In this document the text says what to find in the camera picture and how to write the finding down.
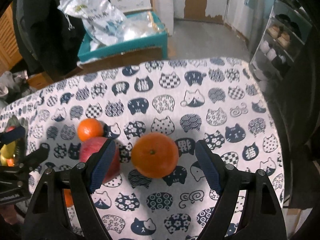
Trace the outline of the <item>clear plastic bag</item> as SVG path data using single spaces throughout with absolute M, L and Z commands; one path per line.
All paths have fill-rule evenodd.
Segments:
M 157 35 L 163 31 L 166 31 L 164 24 L 156 23 L 153 13 L 145 11 L 128 16 L 120 26 L 119 36 L 125 42 Z

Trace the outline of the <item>shoe rack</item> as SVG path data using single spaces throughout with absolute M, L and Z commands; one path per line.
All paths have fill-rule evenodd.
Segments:
M 298 0 L 274 0 L 249 65 L 256 78 L 282 80 L 305 46 L 310 30 L 310 17 Z

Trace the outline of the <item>large orange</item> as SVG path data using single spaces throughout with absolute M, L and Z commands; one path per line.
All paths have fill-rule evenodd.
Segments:
M 167 135 L 151 132 L 139 138 L 131 150 L 131 163 L 148 178 L 163 178 L 177 166 L 179 151 Z

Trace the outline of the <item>wooden louvered wardrobe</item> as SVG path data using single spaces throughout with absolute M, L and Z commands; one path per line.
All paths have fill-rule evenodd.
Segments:
M 14 31 L 12 4 L 0 20 L 0 73 L 10 71 L 22 59 Z

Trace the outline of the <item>black hanging coat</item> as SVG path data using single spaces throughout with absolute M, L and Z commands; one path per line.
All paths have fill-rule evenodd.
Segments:
M 13 0 L 18 49 L 30 74 L 46 72 L 53 81 L 76 68 L 85 34 L 79 18 L 67 18 L 60 0 Z

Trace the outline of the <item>small tangerine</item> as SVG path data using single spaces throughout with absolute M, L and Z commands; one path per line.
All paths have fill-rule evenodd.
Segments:
M 7 165 L 9 167 L 14 167 L 15 166 L 15 160 L 13 158 L 7 159 Z
M 104 129 L 101 122 L 93 118 L 82 120 L 77 129 L 77 134 L 81 141 L 86 141 L 95 137 L 102 137 L 103 133 Z

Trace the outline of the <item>pile of grey clothes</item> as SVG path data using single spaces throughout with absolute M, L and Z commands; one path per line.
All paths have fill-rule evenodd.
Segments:
M 27 83 L 28 79 L 26 70 L 16 73 L 5 71 L 1 75 L 1 101 L 10 104 L 36 92 L 37 89 Z

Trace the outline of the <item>white printed plastic bag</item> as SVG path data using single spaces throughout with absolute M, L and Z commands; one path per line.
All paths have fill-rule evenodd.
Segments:
M 122 41 L 120 28 L 126 16 L 108 0 L 60 0 L 58 9 L 65 15 L 80 18 L 96 42 L 112 46 Z

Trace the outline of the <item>green glass fruit bowl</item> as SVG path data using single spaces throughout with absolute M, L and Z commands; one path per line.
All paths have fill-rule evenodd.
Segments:
M 18 165 L 26 155 L 28 122 L 13 115 L 1 132 L 1 166 Z

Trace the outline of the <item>cat pattern tablecloth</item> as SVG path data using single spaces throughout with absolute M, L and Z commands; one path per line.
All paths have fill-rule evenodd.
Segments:
M 1 110 L 23 239 L 285 239 L 276 127 L 247 62 L 149 61 Z

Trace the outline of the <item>yellow lemon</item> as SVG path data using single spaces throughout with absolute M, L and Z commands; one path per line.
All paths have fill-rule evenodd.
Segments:
M 15 157 L 16 142 L 13 141 L 1 148 L 1 165 L 7 166 L 7 159 Z

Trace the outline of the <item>teal cardboard box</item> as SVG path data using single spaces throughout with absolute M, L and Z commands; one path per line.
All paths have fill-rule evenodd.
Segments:
M 88 34 L 85 34 L 78 51 L 78 59 L 82 62 L 85 62 L 93 58 L 99 59 L 116 54 L 127 53 L 135 49 L 144 49 L 149 47 L 161 48 L 161 59 L 167 59 L 168 33 L 164 28 L 164 23 L 161 22 L 158 15 L 154 11 L 150 11 L 150 13 L 153 16 L 154 23 L 157 25 L 157 27 L 162 27 L 162 31 L 160 33 L 156 33 L 147 37 L 137 38 L 130 41 L 116 43 L 111 46 L 102 46 L 94 51 L 90 51 L 90 42 L 92 40 L 91 37 Z

